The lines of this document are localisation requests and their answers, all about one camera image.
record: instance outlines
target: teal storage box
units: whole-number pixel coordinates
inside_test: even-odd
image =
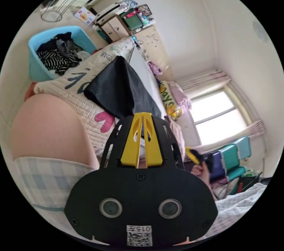
[[[238,149],[235,144],[226,145],[223,148],[221,148],[219,151],[225,163],[224,168],[227,171],[240,165],[240,160],[238,157]]]
[[[251,144],[249,141],[249,137],[244,136],[239,138],[233,142],[238,148],[238,156],[239,159],[245,159],[251,157]]]
[[[71,38],[73,41],[80,47],[84,49],[84,51],[92,54],[94,50],[97,48],[92,43],[87,34],[78,26],[66,26],[53,28],[50,30],[43,31],[32,36],[29,40],[29,76],[33,81],[48,81],[56,79],[57,76],[50,73],[47,68],[43,65],[41,60],[39,59],[36,51],[40,47],[41,44],[46,43],[53,39],[58,34],[64,34],[67,32],[71,32]]]
[[[233,168],[227,172],[228,182],[234,180],[235,178],[242,177],[245,172],[246,168],[244,166]]]

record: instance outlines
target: striped clothing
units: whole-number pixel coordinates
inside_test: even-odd
[[[60,76],[64,75],[68,68],[79,65],[80,62],[77,60],[81,60],[78,58],[74,60],[70,57],[63,56],[57,49],[37,52],[37,55],[48,70],[54,69],[55,73]]]

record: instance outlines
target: screw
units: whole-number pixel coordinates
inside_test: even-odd
[[[207,219],[202,223],[202,227],[206,228],[211,223],[211,220]]]
[[[74,226],[78,226],[78,225],[79,225],[79,221],[77,221],[76,218],[72,218],[71,221],[72,221],[72,224],[73,224]]]
[[[145,175],[143,174],[143,173],[138,173],[137,175],[136,175],[136,179],[138,180],[138,181],[144,181],[145,180]]]

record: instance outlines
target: quilted blanket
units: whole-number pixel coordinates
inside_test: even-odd
[[[84,96],[86,86],[116,56],[129,60],[135,44],[131,37],[109,44],[55,80],[38,82],[35,94],[51,94],[67,102],[80,116],[94,151],[101,153],[115,126],[114,117]]]

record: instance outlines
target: cardboard box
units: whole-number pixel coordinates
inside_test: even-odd
[[[83,21],[86,25],[90,25],[96,18],[96,16],[85,7],[82,7],[74,16]]]

